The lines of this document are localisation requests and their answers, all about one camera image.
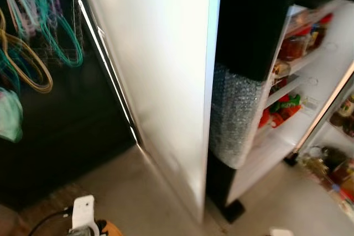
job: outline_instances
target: gray floor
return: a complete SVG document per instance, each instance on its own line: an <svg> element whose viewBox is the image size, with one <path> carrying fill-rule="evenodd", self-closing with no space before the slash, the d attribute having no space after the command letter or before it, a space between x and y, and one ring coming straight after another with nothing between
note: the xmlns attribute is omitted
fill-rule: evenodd
<svg viewBox="0 0 354 236"><path fill-rule="evenodd" d="M96 217L109 219L125 236L263 236L270 227L288 228L295 236L354 235L354 224L328 194L283 164L241 198L247 212L231 225L208 199L204 223L194 223L138 147L77 183L95 195Z"/></svg>

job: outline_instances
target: white refrigerator door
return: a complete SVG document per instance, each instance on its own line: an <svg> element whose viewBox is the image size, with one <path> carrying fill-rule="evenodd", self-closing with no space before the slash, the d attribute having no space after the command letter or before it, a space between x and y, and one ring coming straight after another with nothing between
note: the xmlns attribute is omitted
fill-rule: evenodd
<svg viewBox="0 0 354 236"><path fill-rule="evenodd" d="M88 2L143 148L201 221L220 0Z"/></svg>

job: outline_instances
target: bubble wrap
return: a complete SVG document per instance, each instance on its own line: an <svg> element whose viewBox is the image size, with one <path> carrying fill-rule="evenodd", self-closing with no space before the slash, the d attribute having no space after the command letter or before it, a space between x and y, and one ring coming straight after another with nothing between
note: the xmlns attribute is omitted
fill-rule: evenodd
<svg viewBox="0 0 354 236"><path fill-rule="evenodd" d="M224 65L215 64L209 148L233 169L239 168L252 144L247 137L261 93L261 82L232 74Z"/></svg>

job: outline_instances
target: black cable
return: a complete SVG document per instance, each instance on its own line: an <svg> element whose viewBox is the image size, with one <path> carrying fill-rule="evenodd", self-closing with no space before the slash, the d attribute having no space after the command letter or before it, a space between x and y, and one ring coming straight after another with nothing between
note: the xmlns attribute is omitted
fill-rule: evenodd
<svg viewBox="0 0 354 236"><path fill-rule="evenodd" d="M68 207L65 210L62 211L58 211L55 213L50 214L49 216L46 216L44 219L42 219L40 222L38 222L38 224L30 231L30 233L28 234L28 236L32 236L33 233L44 223L46 222L48 219L53 218L55 216L59 216L59 215L72 215L72 210L74 209L73 206Z"/></svg>

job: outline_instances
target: cable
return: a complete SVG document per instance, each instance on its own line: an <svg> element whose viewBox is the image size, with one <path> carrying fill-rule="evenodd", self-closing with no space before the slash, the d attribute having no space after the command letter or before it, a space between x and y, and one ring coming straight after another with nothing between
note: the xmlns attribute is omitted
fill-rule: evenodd
<svg viewBox="0 0 354 236"><path fill-rule="evenodd" d="M8 33L6 33L6 21L4 14L2 10L0 9L0 39L2 40L2 48L3 48L3 53L5 54L6 59L9 61L11 66L16 70L18 75L22 78L24 82L26 82L28 85L30 85L32 88L34 88L36 91L41 92L41 93L48 93L51 91L53 87L53 79L51 78L51 75L49 73L49 70L46 68L45 64L40 60L38 55L21 39L18 39L15 36L12 36ZM8 44L19 44L21 45L21 51L20 54L23 58L25 58L30 64L33 62L29 59L29 56L24 52L26 50L38 63L40 68L43 70L44 74L47 77L48 83L45 85L40 85L34 82L31 78L29 78L18 65L12 60L12 58L8 54Z"/></svg>
<svg viewBox="0 0 354 236"><path fill-rule="evenodd" d="M34 228L30 231L30 233L28 234L28 236L32 236L33 233L35 233L35 231L44 223L46 222L48 219L51 219L55 216L59 216L59 215L68 215L71 216L72 215L72 210L74 209L73 206L70 206L69 208L62 210L62 211L58 211L55 213L52 213L48 216L46 216L45 218L43 218L40 222L37 223L36 226L34 226Z"/></svg>

